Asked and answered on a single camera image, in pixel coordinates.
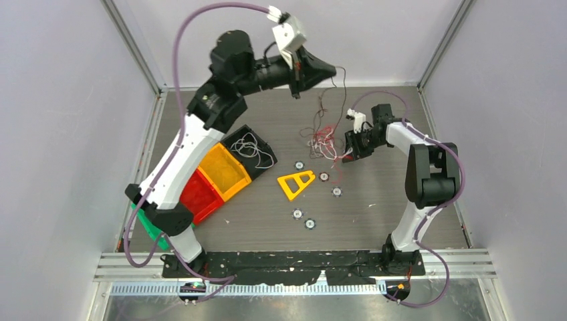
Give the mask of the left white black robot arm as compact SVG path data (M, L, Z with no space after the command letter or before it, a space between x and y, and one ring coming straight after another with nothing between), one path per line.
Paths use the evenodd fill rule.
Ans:
M126 196L144 211L181 257L180 269L190 277L205 268L203 248L191 223L193 214L180 202L181 193L206 154L247 110L245 97L289 86L294 98L336 75L336 68L304 46L287 63L281 55L256 59L251 40L241 30L222 34L210 53L211 77L181 106L181 126L157 167L140 184L129 184Z

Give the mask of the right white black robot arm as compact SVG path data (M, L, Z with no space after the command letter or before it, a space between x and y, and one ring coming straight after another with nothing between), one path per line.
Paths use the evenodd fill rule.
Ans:
M418 264L422 238L432 220L459 194L461 167L455 144L429 138L408 120L395 117L390 104L378 104L371 112L372 120L367 121L364 113L352 108L347 111L346 117L353 122L353 128L344 135L342 161L366 158L380 146L397 148L407 156L408 203L378 256L379 268L395 275Z

